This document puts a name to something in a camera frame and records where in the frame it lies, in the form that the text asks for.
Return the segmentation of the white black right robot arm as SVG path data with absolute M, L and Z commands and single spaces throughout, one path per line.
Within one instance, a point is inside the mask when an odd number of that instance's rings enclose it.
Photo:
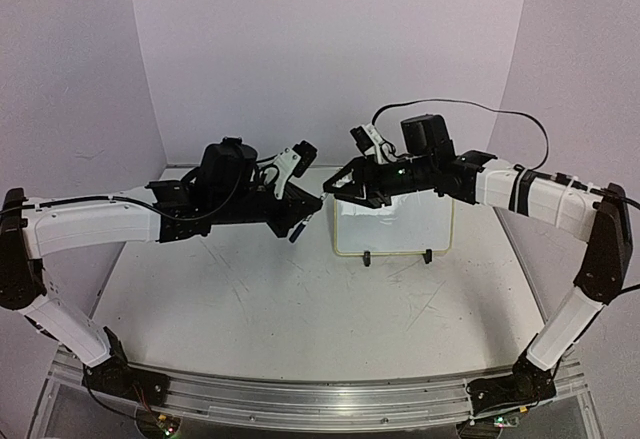
M 556 310 L 509 373 L 478 378 L 466 387 L 475 417 L 554 398 L 566 353 L 606 306 L 630 290 L 625 278 L 633 254 L 633 201 L 614 183 L 599 187 L 575 176 L 513 165 L 489 152 L 457 153 L 445 119 L 437 114 L 405 119 L 401 130 L 406 154 L 391 159 L 375 124 L 353 128 L 360 154 L 324 182 L 324 192 L 344 203 L 380 209 L 397 196 L 432 191 L 531 219 L 573 240 L 581 262 Z

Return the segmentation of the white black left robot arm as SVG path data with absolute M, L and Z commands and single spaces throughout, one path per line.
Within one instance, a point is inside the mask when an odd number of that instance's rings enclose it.
M 306 141 L 261 159 L 241 139 L 225 138 L 207 146 L 201 163 L 181 179 L 127 193 L 43 200 L 11 189 L 1 209 L 1 306 L 74 354 L 88 390 L 160 406 L 169 377 L 132 366 L 109 327 L 65 304 L 45 276 L 44 258 L 111 243 L 206 237 L 219 225 L 264 223 L 276 237 L 295 240 L 323 204 L 292 182 L 316 157 Z

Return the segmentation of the black whiteboard marker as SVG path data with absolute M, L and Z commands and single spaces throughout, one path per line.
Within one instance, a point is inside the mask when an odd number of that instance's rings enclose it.
M 289 236 L 288 240 L 291 244 L 294 244 L 300 237 L 300 235 L 304 232 L 306 227 L 309 225 L 313 215 L 310 214 L 306 218 L 304 218 L 299 224 L 296 225 L 293 232 Z

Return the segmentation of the yellow framed small whiteboard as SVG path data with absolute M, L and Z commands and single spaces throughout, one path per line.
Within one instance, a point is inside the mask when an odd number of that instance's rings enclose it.
M 397 196 L 370 209 L 334 202 L 334 250 L 341 256 L 414 255 L 451 246 L 454 203 L 431 192 Z

